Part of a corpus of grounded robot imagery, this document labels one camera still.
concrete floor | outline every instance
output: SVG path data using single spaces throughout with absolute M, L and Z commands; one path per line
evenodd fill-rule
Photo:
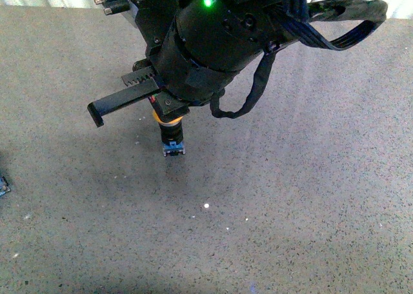
M 413 293 L 413 21 L 291 46 L 247 116 L 193 108 L 176 158 L 148 102 L 100 129 L 86 111 L 144 58 L 121 15 L 8 6 L 0 26 L 0 293 Z

screw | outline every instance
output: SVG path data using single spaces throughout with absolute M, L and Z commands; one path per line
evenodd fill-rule
M 103 11 L 105 12 L 105 15 L 112 15 L 112 9 L 110 9 L 110 7 L 105 8 Z
M 252 18 L 246 18 L 244 20 L 244 26 L 248 29 L 251 29 L 254 25 L 254 20 L 252 20 Z

small blue object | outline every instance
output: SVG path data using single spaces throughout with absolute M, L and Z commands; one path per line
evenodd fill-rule
M 10 188 L 8 187 L 8 183 L 6 178 L 0 176 L 0 197 L 2 197 L 4 194 L 10 192 Z
M 179 154 L 185 154 L 185 147 L 183 141 L 179 144 L 176 144 L 176 141 L 170 141 L 169 144 L 163 144 L 163 156 L 167 155 L 175 156 Z

